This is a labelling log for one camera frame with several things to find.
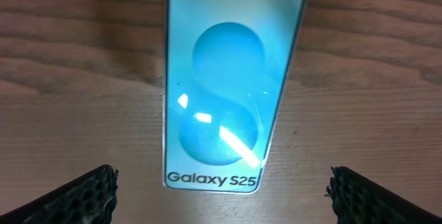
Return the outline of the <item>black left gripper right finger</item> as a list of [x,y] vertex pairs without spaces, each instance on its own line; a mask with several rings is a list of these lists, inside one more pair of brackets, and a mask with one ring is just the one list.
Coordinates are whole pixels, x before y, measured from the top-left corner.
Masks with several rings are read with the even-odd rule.
[[326,197],[338,224],[441,224],[441,217],[347,167],[332,167]]

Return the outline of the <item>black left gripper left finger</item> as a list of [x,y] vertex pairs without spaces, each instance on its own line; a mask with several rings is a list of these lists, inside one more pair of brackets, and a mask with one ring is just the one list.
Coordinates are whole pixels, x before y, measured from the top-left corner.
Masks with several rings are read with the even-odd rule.
[[110,224],[117,205],[118,171],[102,165],[1,215],[1,224]]

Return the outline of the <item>Galaxy S25 smartphone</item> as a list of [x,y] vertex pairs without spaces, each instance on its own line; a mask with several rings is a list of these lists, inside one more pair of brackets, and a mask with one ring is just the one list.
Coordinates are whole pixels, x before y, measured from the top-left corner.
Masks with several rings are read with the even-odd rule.
[[170,189],[262,180],[307,0],[167,0],[163,173]]

